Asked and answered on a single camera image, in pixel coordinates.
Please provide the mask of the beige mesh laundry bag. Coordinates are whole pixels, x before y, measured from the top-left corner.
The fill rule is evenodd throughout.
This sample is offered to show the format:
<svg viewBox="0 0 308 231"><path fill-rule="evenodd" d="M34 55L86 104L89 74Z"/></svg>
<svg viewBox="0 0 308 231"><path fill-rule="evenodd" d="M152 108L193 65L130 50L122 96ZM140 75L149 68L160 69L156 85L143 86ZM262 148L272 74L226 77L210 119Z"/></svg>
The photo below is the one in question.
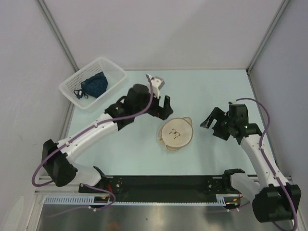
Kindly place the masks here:
<svg viewBox="0 0 308 231"><path fill-rule="evenodd" d="M167 121L156 134L158 144L170 152L187 146L193 138L192 124L190 117L177 117Z"/></svg>

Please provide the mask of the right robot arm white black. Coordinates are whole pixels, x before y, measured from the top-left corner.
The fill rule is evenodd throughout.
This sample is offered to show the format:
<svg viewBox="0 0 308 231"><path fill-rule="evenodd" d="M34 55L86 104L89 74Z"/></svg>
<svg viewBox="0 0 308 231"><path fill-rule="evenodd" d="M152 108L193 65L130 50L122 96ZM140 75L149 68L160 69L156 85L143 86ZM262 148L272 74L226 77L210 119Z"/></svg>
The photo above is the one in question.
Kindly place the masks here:
<svg viewBox="0 0 308 231"><path fill-rule="evenodd" d="M223 190L227 193L241 192L252 204L254 215L261 223L293 220L296 224L301 190L298 185L289 183L267 155L264 132L256 123L249 122L246 105L229 103L227 112L215 107L200 126L212 128L213 136L225 141L229 137L235 138L258 177L258 182L255 182L241 169L226 170Z"/></svg>

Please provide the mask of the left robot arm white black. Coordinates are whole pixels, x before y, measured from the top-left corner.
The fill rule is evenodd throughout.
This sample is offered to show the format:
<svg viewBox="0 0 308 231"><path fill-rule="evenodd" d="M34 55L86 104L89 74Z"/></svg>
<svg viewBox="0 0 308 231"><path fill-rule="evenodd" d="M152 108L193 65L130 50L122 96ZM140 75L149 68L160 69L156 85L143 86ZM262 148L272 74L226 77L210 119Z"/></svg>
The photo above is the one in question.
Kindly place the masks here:
<svg viewBox="0 0 308 231"><path fill-rule="evenodd" d="M45 141L42 162L51 181L57 187L76 181L102 192L106 188L102 172L97 167L76 164L76 159L97 141L133 123L137 116L149 114L166 120L173 113L170 97L165 96L163 106L159 105L160 99L153 87L135 84L84 130L58 142Z"/></svg>

